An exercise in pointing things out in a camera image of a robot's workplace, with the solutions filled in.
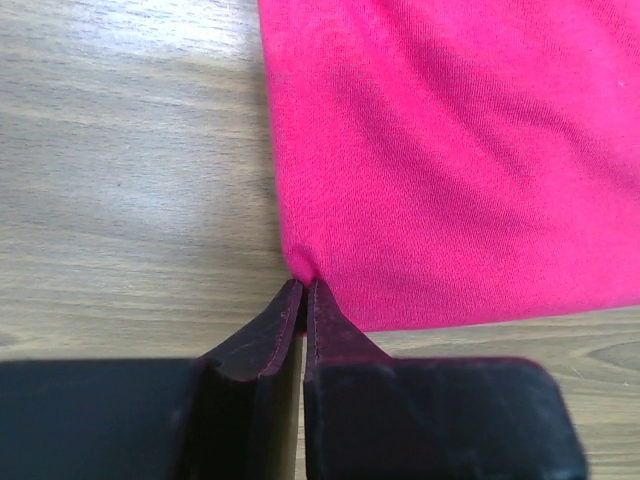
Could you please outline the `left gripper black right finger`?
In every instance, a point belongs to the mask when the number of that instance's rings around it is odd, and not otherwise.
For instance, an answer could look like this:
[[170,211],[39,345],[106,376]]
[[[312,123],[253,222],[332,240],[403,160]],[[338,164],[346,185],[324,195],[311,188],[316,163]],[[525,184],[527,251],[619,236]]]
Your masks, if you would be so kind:
[[311,479],[584,479],[560,389],[519,357],[394,358],[308,292],[304,376]]

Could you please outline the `magenta red t-shirt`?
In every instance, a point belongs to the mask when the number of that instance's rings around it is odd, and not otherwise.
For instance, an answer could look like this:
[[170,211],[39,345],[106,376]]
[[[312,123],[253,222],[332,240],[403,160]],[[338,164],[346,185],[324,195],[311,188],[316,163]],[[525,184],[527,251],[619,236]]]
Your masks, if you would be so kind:
[[263,1],[282,249],[366,330],[639,301],[635,1]]

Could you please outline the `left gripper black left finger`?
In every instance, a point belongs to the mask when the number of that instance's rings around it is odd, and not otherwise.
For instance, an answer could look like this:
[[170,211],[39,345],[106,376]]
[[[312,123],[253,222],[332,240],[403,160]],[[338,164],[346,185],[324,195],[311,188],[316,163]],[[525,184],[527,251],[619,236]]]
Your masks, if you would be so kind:
[[5,479],[290,479],[304,288],[197,358],[5,361]]

